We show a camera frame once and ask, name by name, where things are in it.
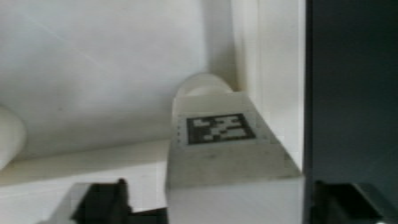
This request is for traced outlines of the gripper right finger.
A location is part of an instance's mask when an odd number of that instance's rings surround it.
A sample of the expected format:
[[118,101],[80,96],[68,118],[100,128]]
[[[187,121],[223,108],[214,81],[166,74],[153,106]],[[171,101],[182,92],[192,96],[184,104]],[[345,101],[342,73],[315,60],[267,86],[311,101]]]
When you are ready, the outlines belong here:
[[311,224],[398,224],[398,209],[372,184],[315,182]]

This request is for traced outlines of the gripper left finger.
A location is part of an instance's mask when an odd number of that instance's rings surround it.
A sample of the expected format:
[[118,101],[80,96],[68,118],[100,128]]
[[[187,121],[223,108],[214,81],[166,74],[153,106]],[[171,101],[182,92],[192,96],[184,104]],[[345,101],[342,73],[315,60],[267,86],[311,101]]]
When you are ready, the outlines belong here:
[[136,212],[128,204],[128,182],[95,183],[79,203],[75,224],[169,224],[168,209]]

